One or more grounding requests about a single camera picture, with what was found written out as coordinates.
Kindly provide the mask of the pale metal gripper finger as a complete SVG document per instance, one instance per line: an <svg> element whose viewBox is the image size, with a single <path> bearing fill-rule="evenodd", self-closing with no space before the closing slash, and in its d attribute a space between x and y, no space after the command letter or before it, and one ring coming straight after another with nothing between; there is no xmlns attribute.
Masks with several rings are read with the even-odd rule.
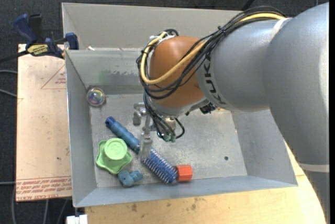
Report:
<svg viewBox="0 0 335 224"><path fill-rule="evenodd" d="M140 140L140 160L144 161L150 157L153 140L150 134L142 133Z"/></svg>
<svg viewBox="0 0 335 224"><path fill-rule="evenodd" d="M139 126L141 125L141 119L143 116L147 114L147 110L144 102L139 102L134 104L134 112L133 112L133 125Z"/></svg>

